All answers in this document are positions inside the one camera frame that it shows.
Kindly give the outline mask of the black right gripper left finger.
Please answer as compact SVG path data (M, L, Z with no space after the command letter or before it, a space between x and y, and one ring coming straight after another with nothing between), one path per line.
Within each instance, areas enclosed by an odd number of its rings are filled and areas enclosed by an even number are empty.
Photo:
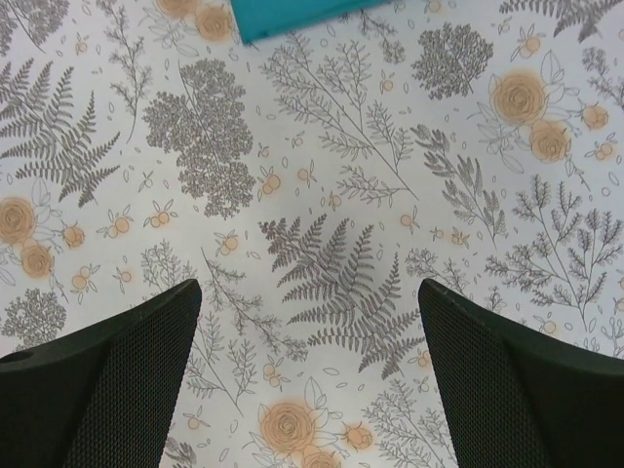
M197 326L186 280L1 360L4 467L157 467Z

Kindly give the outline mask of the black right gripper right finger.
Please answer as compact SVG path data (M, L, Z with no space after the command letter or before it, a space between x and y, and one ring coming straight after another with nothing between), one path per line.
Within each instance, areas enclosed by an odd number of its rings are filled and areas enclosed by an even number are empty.
M622 466L622 361L431 279L420 284L418 305L459 466Z

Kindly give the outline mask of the teal t shirt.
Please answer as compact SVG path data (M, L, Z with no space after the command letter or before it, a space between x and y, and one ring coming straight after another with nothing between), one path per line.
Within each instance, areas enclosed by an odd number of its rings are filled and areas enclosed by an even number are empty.
M346 13L376 7L382 1L231 0L230 4L242 42L249 45Z

